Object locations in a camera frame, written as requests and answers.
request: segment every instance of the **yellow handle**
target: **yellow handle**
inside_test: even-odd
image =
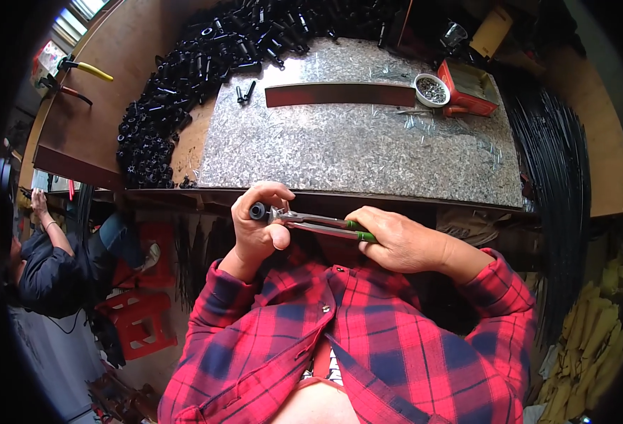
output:
[[[87,63],[79,63],[78,68],[82,71],[86,71],[87,73],[93,74],[94,76],[101,78],[105,81],[113,81],[113,76],[105,74],[99,69],[95,68],[93,65],[89,65]]]

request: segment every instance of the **granite slab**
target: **granite slab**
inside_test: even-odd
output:
[[[410,85],[435,73],[356,39],[315,39],[285,69],[236,75],[222,86],[210,120],[199,188],[247,188],[274,180],[294,190],[392,195],[521,208],[514,142],[504,105],[490,117],[412,114],[378,105],[298,105],[267,108],[269,86],[317,81]],[[257,79],[249,104],[236,102]]]

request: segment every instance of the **bowl of metal pins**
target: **bowl of metal pins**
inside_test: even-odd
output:
[[[415,96],[428,107],[443,107],[451,100],[451,90],[432,74],[419,74],[413,80]]]

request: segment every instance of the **window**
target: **window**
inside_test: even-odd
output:
[[[73,49],[90,28],[91,20],[109,0],[71,0],[55,18],[53,34],[62,47]]]

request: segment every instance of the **red plaid shirt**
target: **red plaid shirt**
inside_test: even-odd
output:
[[[362,423],[520,423],[534,298],[497,258],[459,291],[480,312],[461,338],[435,325],[401,274],[349,269],[298,251],[262,284],[217,269],[189,318],[161,423],[265,423],[326,337]]]

